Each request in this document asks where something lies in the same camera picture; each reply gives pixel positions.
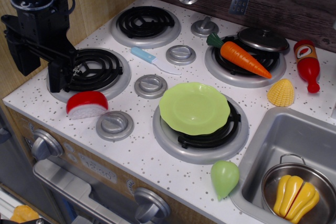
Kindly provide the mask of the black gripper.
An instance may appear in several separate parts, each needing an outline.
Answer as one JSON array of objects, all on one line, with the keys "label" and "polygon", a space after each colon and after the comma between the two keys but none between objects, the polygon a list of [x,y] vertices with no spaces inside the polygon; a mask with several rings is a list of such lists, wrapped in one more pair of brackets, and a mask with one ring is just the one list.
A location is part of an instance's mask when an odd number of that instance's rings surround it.
[{"label": "black gripper", "polygon": [[40,58],[48,63],[49,89],[59,93],[72,81],[76,49],[67,38],[69,15],[55,9],[28,12],[17,16],[3,15],[5,37],[17,69],[27,76],[41,66]]}]

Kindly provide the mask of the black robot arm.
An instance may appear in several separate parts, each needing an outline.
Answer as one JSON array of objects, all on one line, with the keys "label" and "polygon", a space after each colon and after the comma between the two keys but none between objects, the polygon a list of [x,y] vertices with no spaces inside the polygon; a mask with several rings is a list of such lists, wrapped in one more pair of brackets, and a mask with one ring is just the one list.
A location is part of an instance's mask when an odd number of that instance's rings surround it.
[{"label": "black robot arm", "polygon": [[75,0],[10,0],[17,14],[3,15],[7,45],[25,76],[48,62],[49,89],[58,93],[73,76],[78,51],[67,38]]}]

